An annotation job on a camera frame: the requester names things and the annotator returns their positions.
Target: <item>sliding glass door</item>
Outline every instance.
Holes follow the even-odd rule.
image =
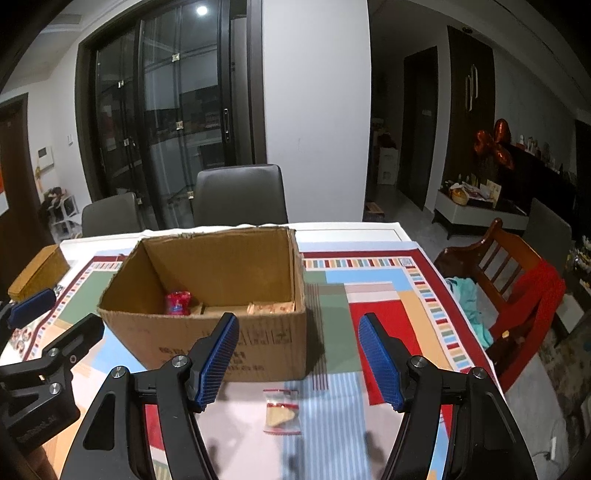
[[[232,11],[240,10],[237,4],[246,13],[242,1]],[[237,162],[234,147],[230,0],[169,5],[144,15],[96,55],[109,194],[135,192],[153,229],[193,226],[200,171],[252,162],[250,155]],[[249,131],[248,117],[242,130]]]
[[[133,31],[96,55],[96,122],[109,195],[134,192],[146,228],[158,228],[138,149]]]

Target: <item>red border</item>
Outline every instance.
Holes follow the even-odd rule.
[[[125,257],[126,257],[126,255],[117,255],[117,256],[98,255],[96,257],[92,257],[92,259],[76,274],[76,276],[74,277],[74,280],[72,280],[70,282],[70,284],[62,290],[60,297],[56,300],[55,306],[47,313],[47,315],[45,315],[45,318],[42,321],[40,321],[37,324],[37,326],[35,327],[35,330],[33,331],[33,335],[31,337],[31,339],[32,339],[31,344],[27,348],[25,355],[22,357],[23,362],[25,360],[28,360],[28,356],[31,354],[31,350],[33,350],[33,346],[35,345],[35,340],[37,339],[37,334],[39,333],[39,330],[41,329],[41,327],[43,325],[45,325],[47,323],[47,321],[51,318],[51,315],[53,315],[53,312],[56,311],[56,308],[58,307],[58,305],[66,297],[66,293],[68,293],[70,291],[70,289],[80,279],[80,277],[86,271],[86,269],[88,267],[90,267],[90,265],[94,262],[117,262],[117,261],[119,261],[120,258],[125,258]]]
[[[418,269],[427,280],[430,287],[445,309],[456,333],[466,349],[470,359],[477,367],[484,368],[491,378],[495,378],[491,371],[491,366],[487,360],[486,354],[476,340],[476,337],[470,330],[464,315],[457,307],[456,302],[450,295],[447,287],[443,284],[437,272],[431,266],[431,262],[425,258],[419,249],[414,250],[377,250],[377,251],[359,251],[359,252],[302,252],[304,258],[343,258],[343,257],[411,257]]]

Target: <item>chair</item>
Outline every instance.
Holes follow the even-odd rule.
[[[530,219],[522,236],[539,256],[562,276],[570,251],[570,225],[538,199],[531,202]]]
[[[287,223],[281,169],[248,165],[199,172],[193,219],[195,226]]]
[[[438,255],[434,263],[444,277],[472,278],[482,288],[499,313],[508,307],[503,295],[519,273],[535,268],[541,261],[540,256],[522,238],[505,232],[502,225],[503,222],[500,218],[495,219],[479,242],[468,247],[447,247]],[[496,247],[491,249],[493,243],[496,243]],[[489,278],[486,275],[486,270],[491,266],[501,248],[506,251],[506,257]],[[490,250],[492,252],[484,261]],[[495,286],[495,282],[499,280],[501,272],[511,259],[517,265],[511,267],[514,268],[513,271],[506,281],[501,282],[503,285],[499,289]],[[530,353],[538,351],[541,345],[541,340],[538,341],[538,339],[545,337],[550,323],[551,319],[541,324],[530,318],[522,325],[510,329],[508,335],[502,326],[499,328],[499,325],[493,325],[491,335],[495,341],[486,353],[495,366],[503,391],[507,391],[515,381],[516,367],[521,372],[531,359]]]
[[[82,210],[82,236],[84,237],[141,231],[138,205],[133,192],[98,200]]]

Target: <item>teal cloth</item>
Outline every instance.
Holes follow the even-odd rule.
[[[476,284],[474,281],[471,278],[459,277],[446,278],[445,281],[472,325],[480,345],[484,348],[490,347],[493,342],[492,335],[478,318],[480,312],[476,308]]]

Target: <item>tall cabinet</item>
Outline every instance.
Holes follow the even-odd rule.
[[[452,102],[443,180],[477,173],[473,150],[480,129],[495,124],[495,60],[492,49],[453,27],[447,28],[452,70]]]
[[[231,62],[246,61],[232,21],[245,14],[240,0],[160,2],[95,50],[104,194],[134,192],[146,228],[192,227],[197,174],[252,162],[248,113],[237,158],[232,108]]]

